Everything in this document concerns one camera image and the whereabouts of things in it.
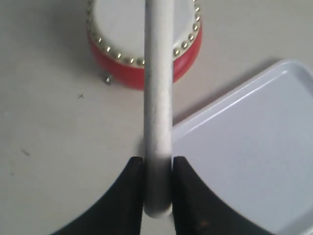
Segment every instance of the red drum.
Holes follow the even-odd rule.
[[[89,0],[87,34],[98,64],[134,89],[144,88],[144,0]],[[202,26],[197,0],[175,0],[174,82],[194,63]]]

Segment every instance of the small dark mark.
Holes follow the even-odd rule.
[[[25,154],[26,156],[30,156],[30,154],[29,154],[29,152],[27,152],[26,150],[24,150],[24,149],[21,149],[21,152],[23,153],[23,154]]]

